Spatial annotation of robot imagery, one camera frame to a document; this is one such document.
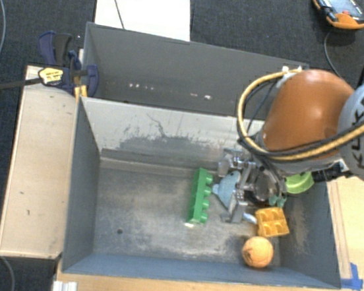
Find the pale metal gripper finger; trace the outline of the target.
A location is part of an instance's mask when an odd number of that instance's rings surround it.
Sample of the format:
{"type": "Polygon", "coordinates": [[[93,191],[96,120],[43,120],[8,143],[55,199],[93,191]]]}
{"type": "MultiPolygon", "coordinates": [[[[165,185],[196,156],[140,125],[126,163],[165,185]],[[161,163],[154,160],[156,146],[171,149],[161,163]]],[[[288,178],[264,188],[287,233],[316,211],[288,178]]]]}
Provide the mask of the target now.
{"type": "Polygon", "coordinates": [[[247,202],[244,199],[244,195],[238,191],[233,191],[224,199],[223,204],[226,211],[221,214],[222,222],[239,224],[243,219],[243,214],[247,208],[247,202]]]}
{"type": "Polygon", "coordinates": [[[228,174],[238,171],[241,174],[255,165],[252,155],[244,150],[225,148],[222,159],[218,162],[217,175],[226,177],[228,174]]]}

